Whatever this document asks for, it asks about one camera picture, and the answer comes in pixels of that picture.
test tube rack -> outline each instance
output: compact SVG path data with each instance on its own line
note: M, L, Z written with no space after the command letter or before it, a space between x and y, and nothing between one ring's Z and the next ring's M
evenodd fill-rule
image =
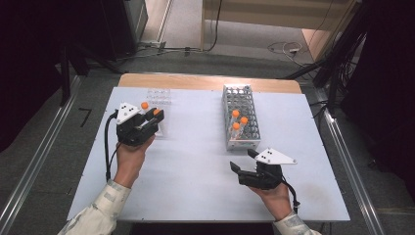
M224 84L222 103L225 117L226 149L256 149L260 142L260 134L251 86L249 84ZM230 119L233 110L238 110L240 113L238 121L241 117L247 117L249 120L248 124L240 130L240 135L236 139L231 138L229 131L232 125Z

floor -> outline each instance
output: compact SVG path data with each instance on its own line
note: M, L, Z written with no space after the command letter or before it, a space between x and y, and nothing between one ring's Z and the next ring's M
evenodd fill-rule
M147 0L149 16L155 19L153 24L155 29L151 30L149 27L143 35L143 40L157 42L159 39L165 41L167 47L200 47L201 34L198 30L200 3L191 2L190 4L188 0L174 0L169 5L169 1L166 0ZM165 10L168 6L171 9L166 15ZM183 14L192 20L184 19ZM165 29L160 32L157 28L163 25L163 19L165 19ZM204 45L205 48L210 46L211 24L214 28L215 22L206 22L205 42L208 43ZM290 74L300 67L287 55L281 53L281 44L275 44L273 50L267 48L272 43L279 42L300 43L303 46L301 49L303 53L297 53L294 56L295 61L300 64L313 63L306 52L305 41L296 28L219 23L217 45L210 54L193 54L184 57L183 53L170 53L158 57L133 58L123 62L120 67L131 72L178 72L275 78ZM313 76L314 72L311 72L310 75L297 79L310 104L318 101L310 82ZM72 106L69 107L68 116L54 144L48 150L43 167L35 177L24 204L14 218L13 225L9 227L9 234L56 234L64 226L98 123L105 111L109 94L118 80L119 75L100 68L92 70L88 77L80 78L81 85ZM12 146L0 153L1 205L8 202L8 197L21 179L50 123L59 111L60 95L58 91L51 97L27 124ZM89 119L81 126L85 121L83 111L85 109L92 112ZM311 110L317 114L320 107L314 106ZM338 111L338 114L337 121L342 134L385 234L415 234L413 232L415 231L414 203L402 181L391 173L381 172L376 167L368 166L371 157L366 150L364 136L342 115L341 111ZM331 224L333 232L329 231L331 230L329 224L324 227L321 223L308 224L315 230L323 231L323 234L370 234L330 129L324 120L322 122L316 120L316 124L321 125L321 137L343 191L351 221ZM131 223L120 222L115 234L128 234L130 228Z

white tabletop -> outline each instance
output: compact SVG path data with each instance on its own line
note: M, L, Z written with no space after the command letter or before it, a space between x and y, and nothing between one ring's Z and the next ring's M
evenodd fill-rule
M147 88L113 90L88 162L79 182L68 219L89 206L105 185L104 127L121 102L139 106ZM149 222L272 221L261 199L238 183L232 161L254 171L246 152L227 152L221 91L171 90L165 110L168 133L148 149L121 220ZM304 220L349 220L314 119L304 95L254 92L261 142L297 160L282 165L287 181L301 202ZM110 153L115 149L115 121L109 131ZM115 175L116 161L112 166Z

cable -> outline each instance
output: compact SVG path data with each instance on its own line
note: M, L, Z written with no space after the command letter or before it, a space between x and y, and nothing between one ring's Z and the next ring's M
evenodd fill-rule
M293 186L291 186L291 184L289 184L289 183L287 182L287 180L286 180L286 178L284 177L284 175L281 175L281 180L280 180L280 178L279 178L279 177L275 176L273 173L270 173L270 172L268 172L268 171L266 171L266 170L264 170L264 169L260 169L260 168L258 167L256 170L258 170L259 172L264 173L264 174L266 174L266 175L270 176L271 178L274 178L274 179L275 179L275 180L277 180L277 181L281 181L283 184L285 184L285 185L289 188L289 190L290 190L291 194L293 194L293 208L294 208L294 212L298 213L298 212L299 212L300 202L299 202L299 201L297 201L297 194L296 194L296 190L294 190Z
M294 56L293 57L290 57L288 54L287 54L287 52L285 51L285 47L288 45L288 44L293 44L293 43L297 43L297 42L286 42L286 43L284 43L284 45L283 45L283 53L284 53L284 55L288 58L288 59L290 59L292 62L294 62L294 63L296 63L297 65L299 65L299 66L301 66L301 67L305 67L305 65L303 65L303 64L301 64L301 63L299 63L299 62L297 62L296 60L294 60Z
M200 53L205 53L205 52L211 51L214 48L214 46L216 45L216 42L217 42L217 28L218 28L218 25L219 25L219 17L220 17L220 11L222 9L222 2L223 2L223 0L220 0L219 8L217 9L216 25L214 27L214 41L213 41L213 44L210 46L209 49L201 50L199 48L192 48L192 47L184 47L184 48L183 47L165 47L165 48L162 48L162 49L165 49L165 50L185 50L185 52L190 52L191 51L191 52L200 52Z
M111 165L109 163L109 153L108 153L108 127L110 126L110 122L113 118L116 118L118 115L118 110L115 110L115 112L110 115L107 119L107 122L105 124L105 130L104 130L104 145L105 145L105 163L106 163L106 181L111 179Z
M315 32L316 32L316 31L318 31L318 29L320 29L320 27L324 24L324 22L326 22L327 16L329 15L330 9L332 8L332 5L333 5L333 1L334 1L334 0L332 0L332 1L330 2L329 8L328 8L328 9L327 9L327 11L326 11L326 15L324 16L323 21L322 21L322 22L321 22L321 24L317 27L317 29L315 29L315 30L314 30L314 32L312 33L312 35L311 35L311 39L308 41L308 45L310 45L310 44L311 44L311 41L312 41L312 39L313 39L313 37L314 37Z
M204 50L206 52L211 51L214 48L214 46L216 45L216 42L217 42L217 27L219 25L219 16L220 16L220 10L221 9L222 9L222 0L220 0L220 2L219 2L219 8L217 9L216 26L214 28L214 41L213 41L213 45L211 45L209 49Z

black cable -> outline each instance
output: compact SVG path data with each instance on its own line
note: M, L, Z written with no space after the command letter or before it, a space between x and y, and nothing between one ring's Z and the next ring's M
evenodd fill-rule
M270 172L268 172L268 171L266 171L266 170L263 170L263 169L260 169L260 168L258 168L257 170L258 170L260 173L264 173L264 174L266 174L266 175L270 176L271 178L274 178L275 180L280 181L280 178L279 178L279 177L275 176L274 174L272 174L272 173L270 173ZM296 190L294 190L293 186L291 186L291 184L289 184L289 183L287 182L287 180L286 180L286 178L284 177L284 175L281 175L281 179L282 179L282 180L281 180L281 182L282 182L283 184L285 184L285 185L289 188L289 190L290 190L291 194L293 194L293 208L294 208L294 212L298 213L298 212L299 212L300 202L299 202L299 201L297 201L297 194L296 194Z
M329 12L330 12L330 9L332 8L332 4L333 4L333 2L334 2L334 0L332 0L332 1L330 2L329 8L327 9L326 15L324 16L323 22L321 22L321 24L317 27L317 29L315 29L315 30L314 30L314 32L312 33L312 35L311 35L311 39L308 41L308 44L309 44L309 45L311 44L311 41L312 41L312 39L313 39L313 37L314 37L315 32L316 32L316 31L318 31L318 29L320 29L320 27L324 24L324 22L326 22L327 16L329 15Z
M214 46L216 45L216 42L217 42L217 27L219 25L219 17L220 17L220 11L222 9L222 2L223 2L223 0L220 0L219 8L217 9L216 25L214 27L214 41L213 41L213 44L210 46L209 49L201 50L199 48L192 48L192 47L164 47L164 48L161 48L161 49L165 49L165 50L187 50L187 51L196 51L196 52L209 52L209 51L211 51L214 48Z
M110 115L107 119L107 122L105 124L105 130L104 130L104 145L105 145L105 163L106 163L106 181L108 181L111 178L111 166L109 163L109 153L108 153L108 127L110 126L110 122L113 118L116 118L118 115L118 110L115 110L115 112Z
M213 49L213 47L216 45L216 42L217 42L217 27L219 25L219 16L220 16L220 10L221 9L222 9L222 0L220 0L220 2L219 2L219 8L217 9L216 26L214 27L214 41L213 41L213 45L211 45L209 49L204 50L206 52L211 51Z
M297 194L296 194L296 190L294 190L293 186L291 186L291 184L287 183L287 181L285 181L285 178L283 176L283 181L282 183L285 184L289 189L291 194L293 194L293 208L294 208L294 212L299 213L299 206L300 206L300 202L297 201Z

